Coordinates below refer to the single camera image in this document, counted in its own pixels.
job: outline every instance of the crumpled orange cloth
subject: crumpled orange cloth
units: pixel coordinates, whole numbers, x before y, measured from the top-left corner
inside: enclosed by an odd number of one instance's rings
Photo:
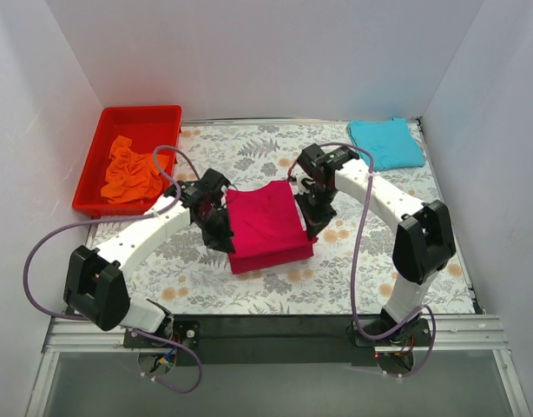
[[[132,140],[118,136],[110,147],[105,180],[101,196],[110,203],[142,202],[157,197],[162,192],[161,173],[153,162],[153,154],[136,154],[129,147]],[[158,155],[163,169],[168,165],[168,156]]]

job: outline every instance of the floral pattern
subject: floral pattern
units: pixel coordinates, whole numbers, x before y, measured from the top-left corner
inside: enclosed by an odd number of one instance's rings
[[[411,134],[424,143],[417,124]],[[203,172],[214,167],[239,190],[258,189],[286,178],[288,167],[310,143],[350,142],[344,123],[208,125],[187,127],[180,148]],[[429,164],[423,168],[380,173],[411,195],[438,198]],[[185,161],[175,167],[177,179],[193,178]],[[363,209],[340,194],[338,215],[319,235],[315,256],[242,275],[233,275],[225,254],[207,249],[201,231],[192,226],[162,244],[127,280],[131,294],[147,297],[178,314],[344,314],[350,311],[350,266],[355,233]],[[111,238],[124,224],[99,225],[89,245]],[[377,313],[392,293],[397,276],[392,265],[393,236],[369,214],[359,257],[356,287],[360,313]],[[459,261],[452,259],[429,290],[425,302],[439,313],[473,313]]]

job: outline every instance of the gray wall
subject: gray wall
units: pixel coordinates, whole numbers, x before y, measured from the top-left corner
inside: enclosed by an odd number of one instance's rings
[[[70,204],[102,106],[43,0],[0,1],[0,416],[25,413],[49,317],[22,291],[35,242],[76,216]],[[86,231],[57,237],[32,286],[63,308],[69,252]]]
[[[47,0],[105,106],[420,116],[482,0]]]
[[[484,2],[424,128],[476,293],[502,319],[533,413],[533,2]]]

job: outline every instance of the red plastic container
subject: red plastic container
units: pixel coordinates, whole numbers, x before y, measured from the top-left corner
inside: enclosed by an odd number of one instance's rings
[[[176,146],[180,123],[180,106],[109,107],[103,110],[72,207],[95,218],[103,215],[141,215],[150,209],[156,199],[144,203],[110,204],[101,197],[101,188],[106,184],[104,178],[110,164],[110,147],[119,135],[131,139],[131,150],[138,154],[151,153],[158,145]],[[166,171],[172,172],[174,152],[160,153],[169,156]],[[163,183],[164,191],[168,181],[163,180]]]

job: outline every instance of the blue cloth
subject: blue cloth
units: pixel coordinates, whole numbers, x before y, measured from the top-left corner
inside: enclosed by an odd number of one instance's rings
[[[422,167],[423,152],[411,136],[405,119],[391,119],[387,122],[353,121],[348,125],[354,145],[371,152],[374,169]],[[369,158],[361,154],[369,164]]]

